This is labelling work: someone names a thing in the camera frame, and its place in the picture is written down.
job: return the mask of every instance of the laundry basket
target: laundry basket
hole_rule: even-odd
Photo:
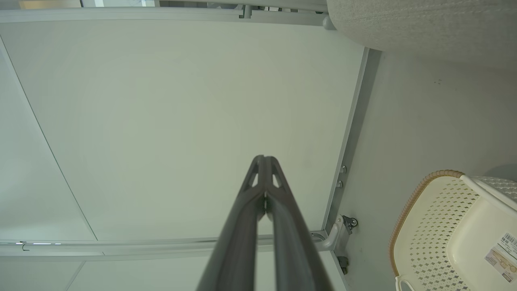
[[[452,170],[424,178],[390,239],[396,288],[517,290],[517,183]]]

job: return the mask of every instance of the barcode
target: barcode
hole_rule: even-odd
[[[513,237],[511,234],[506,233],[505,234],[505,239],[507,241],[511,242],[511,244],[513,244],[514,246],[517,246],[517,239],[515,237]]]

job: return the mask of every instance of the floor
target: floor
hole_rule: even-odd
[[[383,53],[368,95],[340,207],[359,221],[349,291],[395,290],[388,240],[427,174],[517,181],[517,71]]]

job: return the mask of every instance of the basket handle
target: basket handle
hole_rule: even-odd
[[[411,289],[411,291],[415,291],[415,289],[413,289],[413,286],[411,286],[411,284],[406,279],[403,279],[402,276],[395,277],[395,288],[397,291],[402,291],[402,282],[406,283],[406,285]]]

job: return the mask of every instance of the sticker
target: sticker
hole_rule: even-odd
[[[485,260],[494,267],[506,281],[517,281],[517,238],[508,232],[488,252]]]

